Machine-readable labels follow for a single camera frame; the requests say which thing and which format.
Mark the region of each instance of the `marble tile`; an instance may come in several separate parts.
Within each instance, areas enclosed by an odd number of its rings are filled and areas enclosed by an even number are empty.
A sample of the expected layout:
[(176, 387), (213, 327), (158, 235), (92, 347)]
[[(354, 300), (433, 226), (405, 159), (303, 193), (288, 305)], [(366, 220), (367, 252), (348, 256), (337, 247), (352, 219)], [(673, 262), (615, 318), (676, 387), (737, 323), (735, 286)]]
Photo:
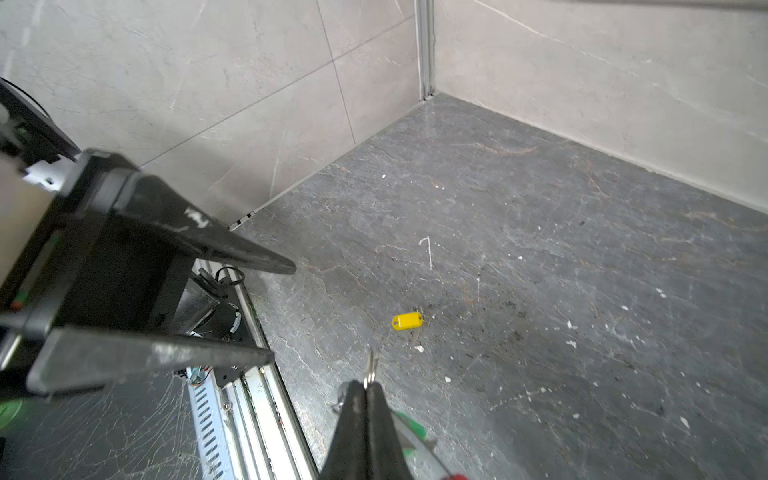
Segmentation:
[(468, 478), (765, 470), (764, 214), (438, 94), (235, 231), (298, 265), (246, 285), (319, 466), (372, 345)]
[(173, 148), (145, 170), (232, 223), (353, 146), (329, 63)]
[(364, 44), (409, 16), (409, 0), (318, 0), (334, 58)]
[(357, 143), (419, 103), (417, 61), (413, 18), (336, 60)]
[(330, 60), (314, 0), (18, 3), (0, 2), (10, 79), (137, 164)]
[(435, 3), (438, 90), (768, 212), (768, 16)]

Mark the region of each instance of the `green part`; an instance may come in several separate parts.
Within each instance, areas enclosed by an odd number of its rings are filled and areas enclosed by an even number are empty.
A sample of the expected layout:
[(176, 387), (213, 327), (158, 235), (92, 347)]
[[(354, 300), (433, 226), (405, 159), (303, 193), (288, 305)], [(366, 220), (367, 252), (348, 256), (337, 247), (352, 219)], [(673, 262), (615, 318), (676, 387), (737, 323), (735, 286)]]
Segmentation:
[(29, 296), (29, 292), (19, 292), (16, 294), (15, 297), (13, 297), (14, 303), (27, 303), (27, 297)]
[(22, 400), (11, 400), (0, 403), (0, 429), (4, 429), (11, 423), (18, 411), (22, 408)]
[(424, 428), (424, 425), (421, 423), (418, 423), (416, 420), (412, 419), (411, 417), (407, 416), (403, 412), (395, 412), (398, 417), (400, 417), (403, 422), (406, 423), (409, 429), (411, 429), (417, 437), (419, 437), (422, 442), (426, 442), (427, 439), (427, 429)]

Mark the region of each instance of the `black cable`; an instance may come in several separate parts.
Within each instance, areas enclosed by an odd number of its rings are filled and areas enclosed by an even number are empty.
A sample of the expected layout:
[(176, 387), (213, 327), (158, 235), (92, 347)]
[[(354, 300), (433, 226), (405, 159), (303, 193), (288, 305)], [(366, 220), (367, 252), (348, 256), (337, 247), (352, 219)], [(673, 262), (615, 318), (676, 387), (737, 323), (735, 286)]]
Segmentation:
[[(224, 279), (226, 278), (225, 276), (222, 276), (221, 278), (219, 278), (219, 274), (220, 273), (225, 273), (227, 270), (232, 270), (233, 272), (235, 272), (235, 274), (236, 274), (235, 276), (238, 277), (238, 278), (236, 278), (235, 280), (232, 280), (230, 282), (225, 282), (224, 281)], [(243, 273), (243, 271), (241, 269), (237, 268), (236, 266), (223, 266), (223, 267), (221, 267), (216, 272), (215, 278), (216, 278), (216, 281), (218, 283), (220, 283), (221, 285), (224, 285), (224, 286), (235, 286), (235, 285), (240, 285), (242, 282), (245, 281), (245, 273)]]
[(5, 80), (3, 77), (0, 77), (0, 80), (3, 80), (5, 83), (11, 85), (13, 88), (15, 88), (16, 90), (20, 91), (22, 94), (24, 94), (24, 96), (26, 98), (29, 98), (30, 100), (32, 100), (35, 103), (35, 105), (37, 105), (38, 108), (43, 111), (43, 113), (45, 114), (46, 117), (51, 118), (51, 115), (43, 108), (42, 105), (40, 105), (38, 103), (37, 100), (35, 100), (35, 97), (32, 97), (30, 94), (25, 92), (23, 88), (19, 87), (17, 84), (13, 83), (10, 80)]

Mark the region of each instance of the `gray tile floor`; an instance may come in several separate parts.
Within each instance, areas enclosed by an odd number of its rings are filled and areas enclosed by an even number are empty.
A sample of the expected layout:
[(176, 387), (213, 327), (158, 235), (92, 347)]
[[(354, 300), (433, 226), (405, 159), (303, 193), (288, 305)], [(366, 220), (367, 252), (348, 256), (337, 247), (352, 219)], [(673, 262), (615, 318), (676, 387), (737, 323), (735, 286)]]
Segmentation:
[(470, 478), (768, 470), (765, 215), (439, 95), (237, 232), (299, 265), (247, 285), (321, 465), (374, 344)]

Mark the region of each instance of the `tile wall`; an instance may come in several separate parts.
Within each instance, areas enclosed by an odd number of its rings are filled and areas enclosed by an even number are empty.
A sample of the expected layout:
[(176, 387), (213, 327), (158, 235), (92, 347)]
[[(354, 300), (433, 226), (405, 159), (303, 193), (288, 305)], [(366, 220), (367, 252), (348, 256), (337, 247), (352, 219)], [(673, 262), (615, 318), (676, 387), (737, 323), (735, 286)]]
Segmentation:
[(634, 3), (435, 2), (436, 87), (768, 213), (768, 12)]
[(232, 223), (419, 101), (412, 0), (0, 2), (2, 76)]

